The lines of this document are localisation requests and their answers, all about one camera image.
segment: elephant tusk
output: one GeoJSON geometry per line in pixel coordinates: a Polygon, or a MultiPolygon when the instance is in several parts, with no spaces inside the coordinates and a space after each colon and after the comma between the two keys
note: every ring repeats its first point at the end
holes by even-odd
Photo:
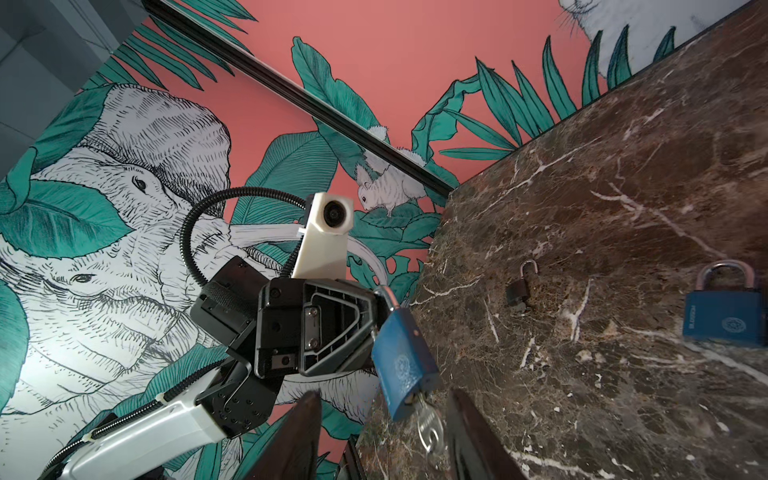
{"type": "MultiPolygon", "coordinates": [[[[298,223],[278,223],[271,225],[230,225],[230,239],[235,247],[246,248],[266,242],[292,242],[299,237],[298,223]]],[[[354,237],[347,241],[347,251],[365,260],[371,267],[380,285],[386,285],[389,277],[386,266],[375,253],[354,237]]]]}

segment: padlock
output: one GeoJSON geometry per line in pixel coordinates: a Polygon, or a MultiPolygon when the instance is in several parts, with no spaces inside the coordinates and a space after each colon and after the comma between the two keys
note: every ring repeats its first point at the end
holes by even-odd
{"type": "Polygon", "coordinates": [[[696,279],[696,291],[685,297],[683,335],[744,346],[765,345],[763,298],[755,290],[753,268],[741,260],[719,260],[704,267],[696,279]],[[742,271],[744,290],[705,290],[710,273],[722,266],[742,271]]]}
{"type": "Polygon", "coordinates": [[[386,298],[389,316],[376,333],[371,358],[389,416],[398,422],[414,412],[419,392],[440,386],[440,375],[411,311],[400,307],[388,287],[380,286],[376,294],[386,298]]]}
{"type": "Polygon", "coordinates": [[[538,264],[536,260],[526,260],[520,266],[520,278],[507,286],[507,305],[516,305],[523,303],[531,297],[528,291],[528,284],[525,282],[525,266],[533,263],[534,271],[538,274],[538,264]]]}

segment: wall mural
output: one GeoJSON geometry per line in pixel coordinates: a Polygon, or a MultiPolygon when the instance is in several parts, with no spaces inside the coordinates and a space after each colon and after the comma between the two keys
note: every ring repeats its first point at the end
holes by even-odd
{"type": "MultiPolygon", "coordinates": [[[[454,73],[459,79],[447,89],[435,86],[436,101],[420,118],[400,120],[415,127],[410,146],[397,148],[458,186],[457,170],[444,167],[455,164],[446,159],[487,166],[507,157],[743,3],[659,0],[638,10],[629,2],[560,0],[565,21],[552,28],[580,28],[589,38],[578,69],[558,67],[551,37],[541,71],[528,76],[512,62],[514,79],[504,78],[476,59],[475,70],[454,73]],[[657,20],[660,12],[670,13],[670,25],[657,20]],[[465,100],[478,94],[485,110],[470,115],[465,100]],[[464,146],[467,134],[482,146],[464,146]],[[435,152],[432,142],[448,148],[435,152]]],[[[247,50],[243,35],[257,26],[236,0],[186,5],[247,50]]],[[[285,54],[304,88],[390,142],[388,126],[356,93],[364,85],[334,78],[326,58],[301,37],[285,54]]],[[[217,82],[238,76],[181,32],[148,19],[0,183],[1,479],[36,478],[63,445],[109,413],[130,412],[224,357],[189,319],[197,285],[180,258],[178,233],[192,204],[234,184],[235,168],[250,169],[237,184],[356,197],[350,277],[367,287],[389,284],[403,302],[413,294],[445,198],[320,122],[269,139],[260,161],[236,164],[233,147],[250,139],[233,136],[239,125],[217,116],[226,110],[217,82]],[[203,100],[188,100],[195,91],[205,91],[196,96],[203,100]]],[[[255,86],[237,94],[268,102],[255,86]]],[[[262,198],[214,207],[195,227],[197,263],[211,276],[240,255],[275,277],[296,243],[300,217],[296,207],[262,198]]],[[[317,388],[318,477],[332,478],[377,392],[374,372],[286,378],[268,423],[168,462],[167,475],[242,478],[280,427],[280,415],[317,388]]]]}

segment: brown marble surface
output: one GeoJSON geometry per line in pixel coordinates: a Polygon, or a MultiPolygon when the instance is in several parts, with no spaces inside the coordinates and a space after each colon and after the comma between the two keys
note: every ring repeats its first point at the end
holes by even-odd
{"type": "MultiPolygon", "coordinates": [[[[703,265],[765,278],[767,207],[757,2],[454,192],[412,309],[531,478],[768,478],[768,350],[681,336],[703,265]],[[528,258],[521,317],[505,286],[528,258]]],[[[369,478],[449,476],[386,418],[379,399],[369,478]]]]}

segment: black beam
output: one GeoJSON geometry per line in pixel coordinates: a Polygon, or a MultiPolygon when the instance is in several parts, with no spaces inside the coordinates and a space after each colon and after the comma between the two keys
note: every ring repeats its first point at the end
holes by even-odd
{"type": "Polygon", "coordinates": [[[288,78],[249,55],[240,48],[223,40],[200,25],[175,5],[164,0],[142,0],[147,12],[157,19],[183,32],[187,37],[222,58],[244,74],[263,84],[271,91],[301,108],[319,121],[357,143],[384,161],[394,165],[405,174],[422,183],[437,194],[448,198],[453,188],[432,172],[414,164],[395,148],[380,141],[357,123],[341,114],[335,108],[304,90],[288,78]]]}

